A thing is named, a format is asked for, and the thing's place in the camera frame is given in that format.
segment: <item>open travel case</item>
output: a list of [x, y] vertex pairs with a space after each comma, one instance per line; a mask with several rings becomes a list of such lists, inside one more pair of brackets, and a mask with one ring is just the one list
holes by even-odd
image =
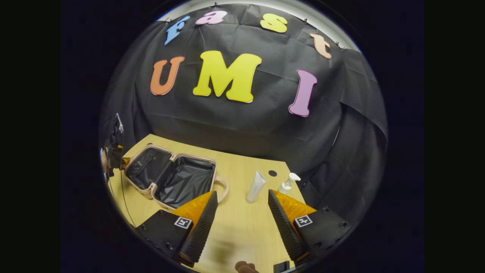
[[221, 202], [229, 191], [227, 181], [216, 179], [216, 162], [148, 144], [130, 159], [125, 175], [145, 197], [173, 210], [212, 190], [215, 181], [225, 186]]

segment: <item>pink letter i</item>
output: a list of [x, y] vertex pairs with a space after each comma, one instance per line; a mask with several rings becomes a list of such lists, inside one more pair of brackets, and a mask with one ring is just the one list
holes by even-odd
[[296, 91], [295, 102], [288, 107], [288, 111], [294, 115], [308, 117], [310, 114], [308, 103], [313, 86], [317, 83], [317, 78], [303, 69], [298, 69], [296, 73], [300, 77], [300, 83]]

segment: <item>wooden table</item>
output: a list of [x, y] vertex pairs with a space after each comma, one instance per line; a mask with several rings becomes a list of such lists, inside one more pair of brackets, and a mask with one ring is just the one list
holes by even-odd
[[[204, 251], [199, 262], [194, 265], [194, 270], [202, 273], [235, 273], [234, 265], [241, 260], [254, 263], [256, 270], [261, 273], [272, 273], [273, 265], [288, 260], [290, 267], [294, 266], [268, 207], [268, 190], [277, 190], [290, 173], [285, 162], [217, 152], [155, 135], [148, 135], [142, 139], [126, 152], [124, 157], [134, 156], [148, 143], [167, 148], [174, 154], [193, 154], [213, 159], [217, 164], [217, 174], [229, 181], [230, 190], [217, 207]], [[248, 204], [246, 196], [256, 170], [261, 172], [267, 182], [256, 201]], [[268, 174], [271, 170], [276, 171], [276, 177]], [[125, 207], [118, 169], [114, 170], [109, 187], [125, 218], [139, 226], [163, 208], [154, 200], [140, 194], [126, 180], [124, 173], [122, 175], [126, 206], [133, 220], [130, 219]], [[214, 184], [213, 189], [221, 193], [224, 190], [219, 184]], [[297, 185], [293, 185], [288, 196], [305, 203]]]

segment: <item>yellow letter m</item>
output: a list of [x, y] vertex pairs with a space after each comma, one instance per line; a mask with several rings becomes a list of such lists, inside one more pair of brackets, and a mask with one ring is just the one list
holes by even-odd
[[231, 89], [226, 92], [230, 100], [240, 102], [252, 102], [251, 84], [256, 67], [261, 63], [261, 58], [253, 54], [241, 54], [234, 63], [226, 68], [220, 51], [206, 51], [200, 55], [204, 60], [200, 71], [199, 83], [194, 88], [194, 95], [210, 95], [209, 78], [217, 97], [222, 95], [226, 87], [232, 81]]

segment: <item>case handle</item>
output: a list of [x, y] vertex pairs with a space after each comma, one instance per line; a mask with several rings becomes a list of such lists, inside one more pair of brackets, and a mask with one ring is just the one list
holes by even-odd
[[219, 195], [217, 196], [217, 203], [220, 203], [224, 199], [224, 197], [226, 197], [227, 192], [229, 191], [229, 182], [218, 175], [215, 177], [214, 183], [215, 182], [219, 182], [220, 184], [223, 184], [224, 187], [226, 188], [221, 196]]

